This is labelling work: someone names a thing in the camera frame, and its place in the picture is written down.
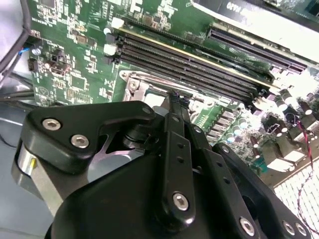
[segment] black cable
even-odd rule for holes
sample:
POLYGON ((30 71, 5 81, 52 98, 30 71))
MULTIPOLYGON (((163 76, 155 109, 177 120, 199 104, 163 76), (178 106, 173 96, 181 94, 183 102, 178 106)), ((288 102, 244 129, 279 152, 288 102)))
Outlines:
POLYGON ((31 32, 31 16, 27 0, 20 0, 20 3, 23 15, 22 33, 15 41, 13 46, 10 48, 8 53, 0 61, 0 72, 3 72, 5 68, 10 64, 12 59, 17 56, 18 52, 23 48, 23 45, 28 39, 31 32))
POLYGON ((21 58, 21 54, 17 54, 15 60, 14 60, 14 61, 12 62, 12 64, 10 65, 9 69, 7 69, 7 70, 4 72, 2 79, 0 79, 0 88, 2 87, 2 84, 3 84, 4 80, 5 80, 6 78, 8 78, 9 75, 12 73, 12 71, 13 71, 14 68, 15 68, 15 66, 16 66, 17 63, 19 62, 20 58, 21 58))
POLYGON ((5 101, 26 101, 26 100, 34 100, 34 96, 17 96, 10 98, 0 98, 0 102, 5 101))
POLYGON ((21 84, 27 86, 29 89, 33 89, 33 84, 32 84, 32 80, 26 78, 26 77, 23 77, 21 75, 18 75, 17 73, 15 72, 12 72, 10 75, 9 75, 10 78, 14 79, 14 80, 17 80, 19 81, 21 84))
POLYGON ((39 106, 31 105, 21 101, 6 101, 2 103, 11 107, 22 109, 24 111, 32 111, 33 109, 39 108, 39 106))
POLYGON ((8 98, 14 98, 14 97, 34 97, 34 91, 33 90, 27 90, 27 91, 17 91, 13 93, 4 93, 0 94, 0 99, 8 99, 8 98))
POLYGON ((0 141, 2 143, 4 143, 6 146, 10 147, 10 148, 16 148, 16 146, 12 145, 12 144, 9 144, 3 137, 2 135, 0 134, 0 141))

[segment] pcie slot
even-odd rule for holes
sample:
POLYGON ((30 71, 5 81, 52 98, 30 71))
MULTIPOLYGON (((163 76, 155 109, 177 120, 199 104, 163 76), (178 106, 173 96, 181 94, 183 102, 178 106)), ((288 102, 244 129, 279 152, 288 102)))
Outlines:
POLYGON ((262 71, 262 70, 258 69, 257 67, 254 67, 253 65, 248 65, 248 64, 245 64, 245 63, 243 63, 241 61, 236 61, 235 59, 231 59, 231 58, 229 58, 229 56, 227 56, 227 55, 225 55, 223 53, 220 53, 220 52, 215 51, 213 49, 210 49, 208 47, 196 44, 194 42, 188 41, 188 40, 186 40, 186 39, 184 39, 182 37, 173 35, 171 33, 168 33, 168 32, 165 32, 165 31, 156 30, 156 29, 154 29, 152 27, 149 27, 149 26, 147 26, 147 25, 145 25, 145 24, 143 24, 141 22, 138 22, 136 20, 132 20, 132 19, 129 19, 127 17, 122 17, 122 19, 125 21, 125 23, 127 25, 136 26, 138 28, 141 28, 143 30, 155 33, 157 35, 167 37, 168 39, 180 42, 182 44, 185 44, 185 45, 188 45, 190 47, 193 47, 194 49, 198 49, 198 50, 201 50, 203 52, 206 52, 206 53, 212 55, 213 57, 215 57, 217 59, 219 58, 219 59, 221 59, 224 62, 228 62, 228 64, 231 63, 231 64, 239 65, 239 66, 241 66, 243 68, 246 68, 246 69, 251 69, 251 70, 253 70, 255 72, 258 72, 259 74, 262 74, 263 77, 267 78, 268 80, 272 79, 271 75, 269 75, 268 72, 262 71))
POLYGON ((288 70, 292 73, 301 74, 307 68, 307 66, 302 63, 276 54, 275 52, 267 49, 263 49, 258 45, 247 43, 245 40, 220 29, 210 29, 207 37, 213 41, 232 47, 240 52, 254 56, 259 60, 267 62, 278 68, 288 70))
POLYGON ((122 50, 125 54, 131 55, 133 57, 137 56, 141 59, 147 59, 147 61, 149 62, 170 68, 172 71, 178 72, 180 74, 193 76, 195 78, 200 77, 199 80, 205 81, 207 83, 213 81, 215 85, 219 86, 220 88, 225 88, 229 91, 234 91, 237 93, 249 93, 251 91, 251 88, 246 88, 240 85, 239 82, 232 83, 231 81, 228 81, 227 85, 225 85, 225 81, 227 81, 226 78, 220 78, 214 75, 209 75, 206 72, 200 71, 196 68, 192 68, 191 66, 187 66, 187 64, 185 64, 184 62, 180 63, 179 61, 173 61, 167 58, 160 58, 158 55, 156 55, 155 52, 155 54, 151 54, 149 52, 142 52, 140 49, 134 49, 131 46, 124 46, 122 50))
POLYGON ((148 42, 144 39, 127 35, 127 37, 125 38, 125 42, 136 48, 139 48, 142 51, 149 51, 152 54, 164 57, 166 58, 166 60, 174 60, 176 62, 186 64, 187 66, 192 67, 193 69, 196 68, 213 76, 223 78, 227 80, 227 82, 234 83, 235 86, 241 84, 250 89, 256 87, 256 83, 253 83, 242 76, 238 76, 233 72, 222 71, 221 69, 213 67, 210 64, 198 61, 197 59, 192 59, 191 57, 181 54, 179 52, 172 52, 165 47, 159 46, 152 42, 148 42))
POLYGON ((213 87, 211 85, 203 84, 200 81, 198 81, 197 79, 192 79, 191 77, 181 77, 180 74, 172 72, 170 69, 164 69, 162 67, 154 65, 151 62, 143 62, 140 60, 136 60, 135 58, 132 58, 131 56, 126 56, 126 55, 121 56, 121 59, 123 61, 125 61, 129 64, 132 64, 132 65, 135 65, 137 67, 141 67, 143 69, 148 69, 151 72, 156 72, 158 74, 165 75, 166 77, 172 78, 172 79, 177 80, 177 81, 183 81, 184 83, 192 84, 193 86, 198 87, 199 89, 202 89, 205 91, 210 90, 213 93, 227 97, 229 99, 233 99, 233 100, 238 101, 238 102, 245 102, 245 101, 249 100, 249 98, 247 98, 247 97, 239 96, 237 94, 230 93, 224 89, 219 89, 219 88, 213 87))

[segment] metal cylinder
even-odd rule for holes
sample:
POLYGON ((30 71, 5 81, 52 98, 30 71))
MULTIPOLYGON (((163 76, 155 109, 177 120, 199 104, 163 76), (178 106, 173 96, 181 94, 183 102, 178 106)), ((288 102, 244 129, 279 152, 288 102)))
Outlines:
POLYGON ((313 113, 312 109, 310 108, 310 106, 306 102, 300 101, 299 106, 301 107, 303 112, 305 112, 305 115, 308 116, 308 115, 311 115, 313 113))
POLYGON ((251 136, 250 137, 250 142, 251 142, 251 144, 253 145, 254 148, 258 148, 259 143, 258 143, 258 140, 256 139, 256 137, 251 136))
POLYGON ((279 123, 279 128, 280 128, 281 132, 286 133, 288 131, 288 128, 287 128, 285 122, 283 122, 282 120, 279 120, 278 123, 279 123))
POLYGON ((281 135, 283 135, 280 128, 275 129, 275 135, 276 137, 280 137, 281 135))
POLYGON ((287 105, 291 105, 293 103, 294 98, 287 89, 281 90, 280 94, 287 105))
POLYGON ((285 111, 288 107, 281 96, 276 97, 276 105, 281 111, 285 111))
POLYGON ((256 159, 260 158, 260 152, 258 151, 258 149, 253 148, 253 154, 256 159))
POLYGON ((248 127, 248 123, 247 123, 247 120, 245 118, 240 118, 238 120, 238 123, 239 123, 239 126, 243 129, 247 128, 248 127))
POLYGON ((241 128, 240 128, 240 126, 235 125, 235 126, 233 127, 233 132, 234 132, 234 135, 240 135, 240 134, 241 134, 241 128))
POLYGON ((235 142, 234 134, 233 133, 227 133, 226 134, 226 140, 227 140, 228 143, 235 142))

